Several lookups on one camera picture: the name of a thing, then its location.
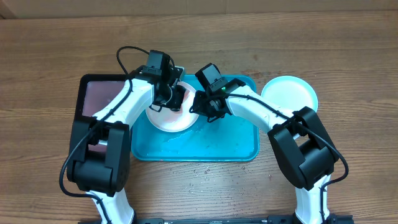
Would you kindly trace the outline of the green and orange sponge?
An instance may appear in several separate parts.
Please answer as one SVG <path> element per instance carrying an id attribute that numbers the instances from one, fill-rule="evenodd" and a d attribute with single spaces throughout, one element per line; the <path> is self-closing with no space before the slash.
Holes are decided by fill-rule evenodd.
<path id="1" fill-rule="evenodd" d="M 184 101 L 185 92 L 187 91 L 187 89 L 184 86 L 177 85 L 175 90 L 176 90 L 176 97 L 175 97 L 176 108 L 178 110 L 180 110 L 182 103 Z"/>

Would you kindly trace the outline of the white plate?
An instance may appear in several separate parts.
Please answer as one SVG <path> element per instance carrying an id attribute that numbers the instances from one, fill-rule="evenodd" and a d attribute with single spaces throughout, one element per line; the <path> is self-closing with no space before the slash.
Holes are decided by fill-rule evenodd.
<path id="1" fill-rule="evenodd" d="M 199 117 L 198 114 L 189 112 L 193 104 L 196 89 L 186 82 L 179 82 L 178 86 L 186 88 L 179 111 L 163 108 L 160 112 L 155 112 L 150 108 L 146 109 L 146 115 L 149 121 L 156 128 L 169 133 L 176 133 L 188 129 Z"/>

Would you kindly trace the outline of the light blue plate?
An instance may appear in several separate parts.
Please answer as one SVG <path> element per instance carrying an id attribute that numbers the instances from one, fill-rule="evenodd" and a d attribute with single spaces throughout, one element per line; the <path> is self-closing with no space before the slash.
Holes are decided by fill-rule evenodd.
<path id="1" fill-rule="evenodd" d="M 318 97 L 310 84 L 299 77 L 281 76 L 267 82 L 261 96 L 266 100 L 294 111 L 307 106 L 318 111 Z"/>

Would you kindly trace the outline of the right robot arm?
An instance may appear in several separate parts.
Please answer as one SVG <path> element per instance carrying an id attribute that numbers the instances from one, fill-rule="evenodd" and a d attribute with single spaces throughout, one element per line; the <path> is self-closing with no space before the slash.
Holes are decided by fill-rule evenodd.
<path id="1" fill-rule="evenodd" d="M 210 123 L 230 114 L 266 132 L 279 169 L 295 187 L 295 221 L 334 222 L 327 207 L 327 190 L 342 156 L 314 110 L 306 106 L 298 111 L 284 109 L 248 86 L 237 86 L 214 93 L 196 92 L 190 112 L 207 116 Z"/>

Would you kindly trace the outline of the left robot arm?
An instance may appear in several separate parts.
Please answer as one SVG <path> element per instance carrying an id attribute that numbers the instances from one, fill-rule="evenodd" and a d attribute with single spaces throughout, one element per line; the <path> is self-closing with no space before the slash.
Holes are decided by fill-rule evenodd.
<path id="1" fill-rule="evenodd" d="M 118 94 L 92 116 L 83 114 L 90 82 L 121 82 Z M 80 80 L 70 149 L 59 185 L 70 197 L 90 198 L 100 223 L 135 223 L 136 214 L 124 189 L 130 170 L 131 129 L 152 105 L 179 109 L 185 88 L 179 78 L 170 83 L 124 75 L 84 75 Z"/>

